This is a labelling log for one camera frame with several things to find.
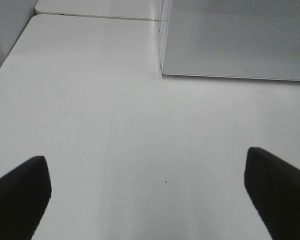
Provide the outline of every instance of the white wall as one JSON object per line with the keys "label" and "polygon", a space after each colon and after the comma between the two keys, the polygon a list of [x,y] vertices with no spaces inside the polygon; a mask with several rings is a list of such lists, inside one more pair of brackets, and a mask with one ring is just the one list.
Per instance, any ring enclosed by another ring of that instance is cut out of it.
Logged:
{"label": "white wall", "polygon": [[35,14],[38,0],[0,0],[0,66]]}

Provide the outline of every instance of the white tabletop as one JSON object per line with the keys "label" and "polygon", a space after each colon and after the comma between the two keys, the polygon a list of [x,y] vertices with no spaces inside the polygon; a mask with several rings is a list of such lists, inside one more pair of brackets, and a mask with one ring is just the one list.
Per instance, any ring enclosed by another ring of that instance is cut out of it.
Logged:
{"label": "white tabletop", "polygon": [[300,168],[300,82],[164,77],[156,23],[35,16],[0,69],[0,176],[44,155],[34,240],[270,240],[248,147]]}
{"label": "white tabletop", "polygon": [[162,0],[38,0],[37,14],[158,20]]}

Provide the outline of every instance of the black object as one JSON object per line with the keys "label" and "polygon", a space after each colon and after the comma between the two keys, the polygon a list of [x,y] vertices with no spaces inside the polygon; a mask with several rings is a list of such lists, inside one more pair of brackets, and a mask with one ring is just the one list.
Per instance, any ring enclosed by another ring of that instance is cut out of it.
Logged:
{"label": "black object", "polygon": [[300,240],[300,170],[259,147],[248,150],[244,185],[273,240]]}
{"label": "black object", "polygon": [[0,178],[0,240],[30,240],[51,197],[44,156],[25,161]]}

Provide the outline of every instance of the table surface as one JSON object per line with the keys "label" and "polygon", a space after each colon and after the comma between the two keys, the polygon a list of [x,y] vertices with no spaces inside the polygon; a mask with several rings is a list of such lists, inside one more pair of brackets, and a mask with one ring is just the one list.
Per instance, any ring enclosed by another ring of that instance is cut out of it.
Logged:
{"label": "table surface", "polygon": [[37,14],[158,20],[162,0],[38,0]]}
{"label": "table surface", "polygon": [[270,240],[248,147],[300,168],[300,82],[162,77],[156,22],[32,18],[0,69],[0,177],[48,162],[34,240]]}

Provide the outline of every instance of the white surface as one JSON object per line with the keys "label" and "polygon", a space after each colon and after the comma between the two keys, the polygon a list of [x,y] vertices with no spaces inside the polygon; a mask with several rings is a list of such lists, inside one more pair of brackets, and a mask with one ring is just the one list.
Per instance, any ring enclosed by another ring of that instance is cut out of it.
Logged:
{"label": "white surface", "polygon": [[163,73],[300,80],[300,0],[174,0]]}
{"label": "white surface", "polygon": [[37,0],[0,0],[0,66],[35,14]]}
{"label": "white surface", "polygon": [[162,0],[39,0],[37,14],[158,20]]}
{"label": "white surface", "polygon": [[300,83],[162,78],[155,24],[35,16],[0,69],[0,177],[50,171],[33,240],[271,239],[246,153],[300,168]]}

